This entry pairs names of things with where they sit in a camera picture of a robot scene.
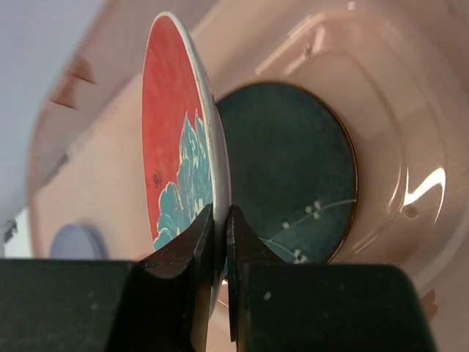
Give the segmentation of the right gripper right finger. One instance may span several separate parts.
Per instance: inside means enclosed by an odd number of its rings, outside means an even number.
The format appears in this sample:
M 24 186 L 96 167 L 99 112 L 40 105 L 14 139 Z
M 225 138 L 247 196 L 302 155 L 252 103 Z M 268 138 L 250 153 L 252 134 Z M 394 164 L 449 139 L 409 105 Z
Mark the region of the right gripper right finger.
M 236 205 L 226 239 L 230 336 L 239 351 L 436 350 L 399 268 L 286 263 Z

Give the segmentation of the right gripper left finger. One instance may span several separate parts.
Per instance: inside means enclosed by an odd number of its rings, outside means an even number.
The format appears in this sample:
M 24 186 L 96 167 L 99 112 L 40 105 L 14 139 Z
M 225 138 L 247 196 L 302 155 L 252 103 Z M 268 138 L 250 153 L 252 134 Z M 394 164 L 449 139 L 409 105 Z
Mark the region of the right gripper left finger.
M 213 208 L 138 262 L 2 260 L 3 351 L 204 351 Z

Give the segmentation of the dark teal glazed plate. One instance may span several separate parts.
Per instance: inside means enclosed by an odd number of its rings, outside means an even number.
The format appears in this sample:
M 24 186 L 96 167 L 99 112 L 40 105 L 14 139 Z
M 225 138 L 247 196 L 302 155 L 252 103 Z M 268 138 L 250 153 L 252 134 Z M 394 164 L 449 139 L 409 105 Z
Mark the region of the dark teal glazed plate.
M 249 84 L 217 103 L 232 201 L 288 263 L 325 263 L 350 231 L 358 171 L 337 116 L 304 88 Z

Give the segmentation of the red teal floral plate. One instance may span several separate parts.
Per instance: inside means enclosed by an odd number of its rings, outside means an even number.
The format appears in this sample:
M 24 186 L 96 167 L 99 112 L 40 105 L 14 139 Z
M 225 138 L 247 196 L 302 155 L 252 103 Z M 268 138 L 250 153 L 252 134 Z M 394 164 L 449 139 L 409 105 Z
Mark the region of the red teal floral plate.
M 213 207 L 211 301 L 222 282 L 224 226 L 231 203 L 226 140 L 210 82 L 189 31 L 172 12 L 157 15 L 144 58 L 142 152 L 152 241 L 161 249 Z

